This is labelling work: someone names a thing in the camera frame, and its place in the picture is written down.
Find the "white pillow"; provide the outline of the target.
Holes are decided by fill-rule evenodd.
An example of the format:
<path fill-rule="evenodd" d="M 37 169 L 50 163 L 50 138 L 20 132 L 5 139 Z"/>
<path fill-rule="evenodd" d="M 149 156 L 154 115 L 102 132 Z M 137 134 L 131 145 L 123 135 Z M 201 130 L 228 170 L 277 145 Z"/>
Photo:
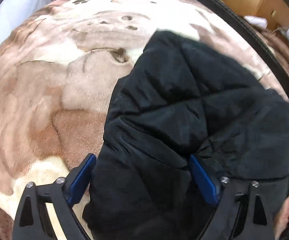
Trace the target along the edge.
<path fill-rule="evenodd" d="M 251 16 L 247 15 L 243 17 L 249 24 L 261 27 L 261 28 L 267 28 L 268 22 L 267 19 L 262 18 L 262 17 L 257 17 L 257 16 Z"/>

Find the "wooden wardrobe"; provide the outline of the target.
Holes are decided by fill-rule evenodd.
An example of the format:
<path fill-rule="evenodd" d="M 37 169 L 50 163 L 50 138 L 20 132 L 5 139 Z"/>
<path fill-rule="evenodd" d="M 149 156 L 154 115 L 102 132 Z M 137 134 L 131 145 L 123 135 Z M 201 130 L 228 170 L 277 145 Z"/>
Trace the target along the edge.
<path fill-rule="evenodd" d="M 267 28 L 289 29 L 289 7 L 283 0 L 223 0 L 239 16 L 256 16 L 265 18 Z"/>

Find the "black puffer jacket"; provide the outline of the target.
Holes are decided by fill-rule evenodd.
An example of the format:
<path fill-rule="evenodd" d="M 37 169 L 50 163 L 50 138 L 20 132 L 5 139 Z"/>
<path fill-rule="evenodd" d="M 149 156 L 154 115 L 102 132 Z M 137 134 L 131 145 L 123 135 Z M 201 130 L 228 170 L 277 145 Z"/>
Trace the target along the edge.
<path fill-rule="evenodd" d="M 113 91 L 83 217 L 95 239 L 198 239 L 215 208 L 190 156 L 257 181 L 272 221 L 288 196 L 289 103 L 237 61 L 156 32 Z"/>

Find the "brown cream plush blanket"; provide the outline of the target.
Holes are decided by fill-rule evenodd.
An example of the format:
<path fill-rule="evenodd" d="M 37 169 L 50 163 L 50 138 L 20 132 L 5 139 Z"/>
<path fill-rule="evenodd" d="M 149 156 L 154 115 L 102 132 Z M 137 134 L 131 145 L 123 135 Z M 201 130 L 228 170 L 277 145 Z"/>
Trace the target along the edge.
<path fill-rule="evenodd" d="M 158 31 L 234 59 L 289 103 L 285 44 L 209 1 L 234 23 L 200 0 L 55 0 L 11 32 L 0 45 L 0 239 L 12 239 L 29 182 L 51 184 L 89 153 L 98 159 L 116 84 Z M 72 210 L 95 239 L 83 217 L 91 181 Z M 289 239 L 289 183 L 273 227 L 274 239 Z"/>

